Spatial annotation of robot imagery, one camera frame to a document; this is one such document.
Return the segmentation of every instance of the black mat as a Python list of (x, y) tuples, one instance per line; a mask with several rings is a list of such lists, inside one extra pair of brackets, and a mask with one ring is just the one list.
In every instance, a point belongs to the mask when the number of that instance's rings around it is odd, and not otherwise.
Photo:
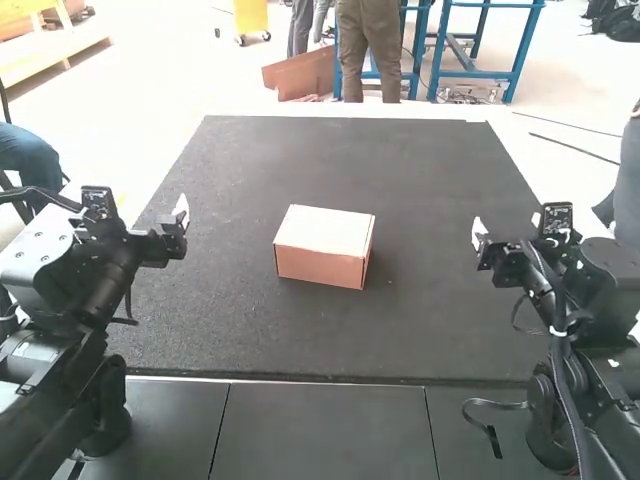
[(233, 384), (211, 480), (437, 480), (424, 389)]
[(471, 407), (469, 413), (496, 429), (502, 459), (497, 459), (489, 439), (467, 423), (461, 415), (462, 402), (482, 397), (502, 402), (520, 402), (524, 390), (483, 390), (427, 387), (427, 403), (440, 480), (560, 480), (531, 454), (524, 432), (530, 418), (528, 410), (500, 412)]
[[(538, 204), (488, 124), (208, 117), (138, 226), (192, 207), (189, 253), (134, 287), (132, 367), (254, 378), (525, 380), (546, 340), (475, 272), (475, 215), (522, 233)], [(278, 279), (291, 203), (376, 215), (364, 291)]]

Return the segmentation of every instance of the concrete floor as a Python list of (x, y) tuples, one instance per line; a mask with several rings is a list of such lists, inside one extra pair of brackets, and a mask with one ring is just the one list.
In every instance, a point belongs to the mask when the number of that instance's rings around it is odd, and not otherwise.
[[(288, 8), (271, 3), (272, 41), (264, 43), (258, 36), (241, 49), (233, 41), (232, 17), (211, 8), (232, 9), (228, 0), (92, 4), (96, 20), (111, 25), (115, 44), (79, 55), (67, 72), (48, 71), (10, 91), (14, 122), (52, 143), (74, 180), (109, 184), (133, 195), (143, 184), (160, 183), (202, 115), (225, 105), (275, 102), (274, 93), (262, 86), (260, 67), (284, 56)], [(432, 9), (431, 31), (437, 29), (439, 4)], [(629, 60), (637, 58), (640, 45), (580, 36), (589, 31), (579, 18), (585, 9), (586, 0), (566, 0), (550, 2), (543, 10), (511, 108), (619, 133), (640, 96), (633, 87), (640, 66)], [(454, 12), (451, 29), (472, 30), (477, 13), (460, 10)], [(489, 14), (479, 66), (508, 69), (527, 13), (496, 10)], [(214, 27), (222, 30), (221, 39), (214, 37)], [(445, 62), (454, 64), (452, 58), (447, 53)], [(423, 65), (425, 82), (429, 67), (430, 54)], [(615, 138), (522, 117), (514, 122), (612, 159), (618, 156)], [(531, 148), (574, 162), (576, 178), (565, 181), (584, 185), (586, 203), (597, 201), (613, 184), (615, 167), (547, 142), (532, 140)], [(10, 215), (7, 209), (0, 213)]]

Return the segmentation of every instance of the person's leg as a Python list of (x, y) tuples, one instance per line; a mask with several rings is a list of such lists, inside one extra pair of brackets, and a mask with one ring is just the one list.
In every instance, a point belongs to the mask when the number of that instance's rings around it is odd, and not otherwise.
[(344, 101), (362, 103), (362, 65), (368, 44), (362, 31), (359, 0), (338, 0), (336, 21)]
[(291, 5), (291, 22), (289, 22), (289, 38), (287, 40), (287, 58), (293, 57), (293, 35), (296, 29), (296, 4)]
[(591, 209), (593, 210), (593, 213), (596, 214), (596, 217), (598, 217), (598, 219), (602, 223), (604, 223), (604, 225), (607, 228), (609, 228), (609, 226), (614, 220), (614, 214), (613, 214), (614, 191), (615, 190), (611, 190), (609, 195), (607, 195), (598, 205), (596, 205)]
[(614, 191), (615, 236), (640, 250), (640, 119), (631, 119), (622, 135)]
[(309, 32), (313, 25), (313, 0), (294, 0), (295, 25), (293, 31), (293, 54), (306, 53), (309, 48)]
[(362, 24), (380, 71), (382, 101), (400, 103), (402, 40), (398, 0), (360, 0)]
[[(16, 170), (25, 187), (62, 190), (62, 170), (58, 152), (37, 135), (15, 125), (0, 122), (0, 169)], [(46, 202), (30, 205), (36, 213)]]
[(331, 0), (317, 0), (313, 13), (313, 42), (320, 43), (322, 40), (322, 27), (329, 12)]

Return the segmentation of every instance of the black cable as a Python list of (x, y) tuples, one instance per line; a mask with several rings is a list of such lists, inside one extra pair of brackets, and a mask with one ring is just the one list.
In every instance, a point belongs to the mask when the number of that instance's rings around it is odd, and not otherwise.
[(20, 187), (9, 190), (8, 192), (0, 192), (0, 205), (9, 202), (22, 202), (32, 197), (44, 198), (48, 203), (53, 203), (73, 213), (80, 213), (83, 209), (82, 204), (78, 202), (38, 187)]
[(521, 327), (520, 325), (517, 324), (518, 311), (520, 310), (520, 307), (522, 306), (524, 301), (527, 300), (528, 298), (529, 298), (529, 295), (527, 295), (526, 293), (523, 294), (520, 298), (518, 298), (515, 305), (513, 306), (513, 309), (511, 310), (511, 327), (515, 331), (524, 333), (526, 335), (537, 335), (537, 336), (546, 335), (546, 332), (542, 330), (538, 330), (537, 328)]
[(493, 425), (485, 425), (479, 420), (473, 418), (468, 412), (467, 407), (475, 405), (478, 407), (489, 407), (493, 410), (501, 410), (501, 411), (514, 411), (514, 410), (525, 410), (529, 408), (529, 402), (517, 402), (517, 403), (506, 403), (506, 402), (496, 402), (494, 400), (486, 400), (484, 398), (468, 398), (462, 404), (462, 416), (463, 418), (469, 422), (471, 425), (479, 429), (483, 432), (489, 442), (491, 442), (491, 448), (493, 449), (493, 454), (496, 458), (502, 458), (502, 449), (500, 448), (500, 442), (498, 441), (498, 432)]
[(569, 338), (567, 337), (566, 292), (558, 275), (556, 275), (549, 264), (542, 258), (542, 255), (540, 255), (533, 244), (528, 240), (524, 240), (520, 245), (527, 258), (529, 258), (534, 265), (540, 267), (540, 273), (545, 276), (555, 295), (555, 315), (552, 325), (555, 332), (551, 332), (553, 334), (551, 337), (551, 370), (553, 371), (553, 381), (558, 390), (558, 397), (560, 398), (560, 403), (562, 404), (571, 429), (580, 470), (580, 478), (582, 480), (594, 480), (587, 454), (589, 446), (586, 428), (573, 401), (565, 372), (565, 356), (571, 352)]
[(571, 125), (570, 123), (559, 122), (557, 120), (551, 120), (549, 118), (536, 117), (535, 115), (529, 115), (528, 113), (513, 112), (513, 114), (514, 115), (520, 115), (521, 117), (535, 118), (536, 120), (542, 120), (543, 122), (555, 123), (557, 125), (564, 125), (565, 127), (571, 127), (571, 128), (575, 128), (577, 130), (584, 130), (585, 132), (597, 133), (598, 135), (606, 135), (607, 137), (622, 138), (622, 135), (616, 135), (615, 133), (601, 132), (599, 130), (592, 130), (591, 128), (580, 127), (578, 125)]
[(229, 10), (225, 10), (224, 8), (214, 7), (213, 5), (209, 5), (209, 6), (218, 12), (226, 13), (227, 15), (233, 15), (233, 12), (230, 12)]
[[(410, 56), (411, 58), (413, 58), (413, 60), (415, 60), (415, 58), (414, 58), (413, 53), (411, 52), (411, 50), (409, 50), (407, 47), (404, 47), (404, 46), (402, 47), (402, 49), (403, 49), (405, 52), (407, 52), (407, 53), (409, 54), (409, 56)], [(422, 86), (423, 86), (424, 88), (427, 88), (427, 89), (429, 88), (429, 87), (427, 86), (427, 84), (426, 84), (426, 83), (424, 83), (424, 81), (422, 80), (422, 75), (418, 74), (418, 79), (420, 80), (420, 83), (422, 84)]]
[(558, 145), (562, 145), (563, 147), (571, 148), (573, 150), (576, 150), (577, 152), (584, 153), (585, 155), (589, 155), (590, 157), (597, 158), (598, 160), (601, 160), (601, 161), (606, 162), (606, 163), (610, 163), (611, 165), (620, 166), (620, 164), (618, 162), (614, 162), (613, 160), (609, 160), (608, 158), (602, 157), (602, 156), (598, 155), (597, 153), (590, 152), (589, 150), (585, 150), (583, 148), (576, 147), (575, 145), (570, 145), (568, 143), (561, 142), (560, 140), (556, 140), (554, 138), (545, 137), (544, 135), (540, 135), (539, 133), (529, 132), (529, 135), (531, 135), (532, 137), (535, 137), (535, 138), (539, 138), (541, 140), (546, 140), (547, 142), (557, 143)]

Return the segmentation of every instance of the blue metal cart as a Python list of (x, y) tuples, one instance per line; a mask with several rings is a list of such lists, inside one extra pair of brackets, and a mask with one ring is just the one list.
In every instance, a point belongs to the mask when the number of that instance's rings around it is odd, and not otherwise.
[[(430, 0), (419, 0), (418, 5), (408, 5), (408, 0), (401, 0), (400, 6), (400, 24), (402, 34), (404, 38), (404, 27), (406, 23), (407, 12), (411, 10), (417, 11), (416, 18), (416, 31), (413, 37), (413, 48), (411, 55), (413, 57), (413, 68), (411, 72), (402, 72), (402, 78), (409, 80), (409, 100), (415, 100), (418, 93), (418, 85), (420, 82), (420, 68), (422, 67), (422, 59), (425, 54), (425, 42), (427, 38), (435, 38), (436, 45), (433, 55), (433, 63), (431, 65), (431, 77), (429, 80), (427, 100), (435, 101), (438, 94), (438, 85), (440, 79), (447, 78), (481, 78), (481, 79), (493, 79), (509, 82), (509, 87), (505, 90), (502, 101), (504, 103), (511, 103), (513, 96), (522, 73), (522, 67), (531, 45), (533, 33), (538, 23), (538, 17), (542, 8), (545, 6), (545, 0), (533, 0), (532, 3), (491, 3), (491, 0), (478, 1), (465, 1), (465, 0), (444, 0), (442, 6), (442, 14), (440, 16), (440, 28), (438, 33), (428, 33), (427, 24), (429, 20), (429, 11), (431, 8)], [(463, 8), (480, 8), (480, 18), (478, 19), (478, 26), (474, 33), (449, 33), (449, 17), (451, 15), (452, 7)], [(480, 45), (482, 43), (482, 35), (484, 33), (484, 27), (487, 22), (487, 15), (490, 8), (528, 8), (530, 9), (529, 18), (524, 27), (518, 52), (513, 62), (513, 66), (510, 71), (496, 72), (496, 71), (484, 71), (476, 68), (474, 59), (478, 57), (480, 51)], [(340, 62), (338, 61), (338, 35), (339, 31), (336, 25), (336, 48), (335, 48), (335, 80), (334, 80), (334, 97), (342, 98), (342, 70), (340, 68)], [(471, 40), (473, 41), (473, 47), (469, 55), (465, 52), (465, 49), (458, 40)], [(442, 54), (446, 47), (451, 48), (456, 58), (464, 68), (464, 70), (442, 70), (440, 68), (442, 63)], [(380, 72), (376, 66), (375, 60), (371, 51), (368, 52), (371, 70), (362, 72), (362, 79), (380, 79)]]
[[(429, 9), (431, 8), (431, 0), (419, 0), (418, 5), (407, 5), (408, 0), (401, 0), (400, 3), (400, 29), (402, 38), (404, 38), (404, 26), (407, 19), (407, 12), (411, 10), (417, 11), (416, 17), (416, 33), (413, 37), (413, 48), (411, 55), (413, 57), (413, 68), (410, 72), (402, 72), (402, 79), (409, 80), (409, 100), (415, 100), (418, 94), (418, 84), (420, 82), (420, 68), (422, 66), (422, 58), (425, 52), (425, 40), (427, 34), (427, 20), (429, 19)], [(342, 69), (338, 60), (338, 25), (336, 24), (336, 48), (335, 48), (335, 78), (333, 85), (333, 96), (342, 98)], [(362, 72), (362, 79), (380, 79), (378, 66), (373, 58), (371, 50), (367, 52), (371, 63), (371, 70)]]
[[(429, 33), (427, 38), (435, 38), (436, 46), (433, 54), (433, 64), (431, 65), (431, 79), (429, 80), (429, 88), (427, 93), (427, 100), (435, 101), (438, 94), (438, 84), (443, 77), (448, 78), (484, 78), (493, 80), (504, 80), (509, 82), (509, 87), (502, 96), (504, 103), (511, 103), (513, 95), (515, 94), (520, 74), (522, 73), (522, 67), (527, 57), (529, 46), (531, 45), (531, 39), (533, 38), (533, 32), (535, 31), (536, 24), (538, 23), (538, 17), (542, 8), (544, 8), (544, 0), (533, 0), (530, 4), (521, 3), (491, 3), (491, 0), (483, 0), (482, 2), (468, 2), (461, 0), (444, 0), (442, 6), (442, 14), (440, 16), (440, 29), (438, 33)], [(475, 33), (449, 33), (447, 31), (449, 25), (449, 16), (451, 14), (452, 7), (467, 7), (467, 8), (481, 8), (480, 18), (478, 20), (478, 26)], [(489, 8), (529, 8), (529, 18), (524, 27), (522, 38), (520, 40), (520, 46), (516, 53), (515, 61), (511, 71), (507, 72), (491, 72), (478, 70), (473, 62), (473, 59), (478, 57), (480, 50), (480, 43), (482, 41), (482, 34), (484, 33), (484, 27), (487, 22), (487, 15)], [(460, 40), (473, 40), (473, 47), (470, 55), (467, 55), (464, 48), (458, 43)], [(445, 42), (449, 48), (453, 51), (458, 61), (464, 68), (464, 70), (441, 70), (440, 64), (442, 62), (442, 53), (445, 49)]]

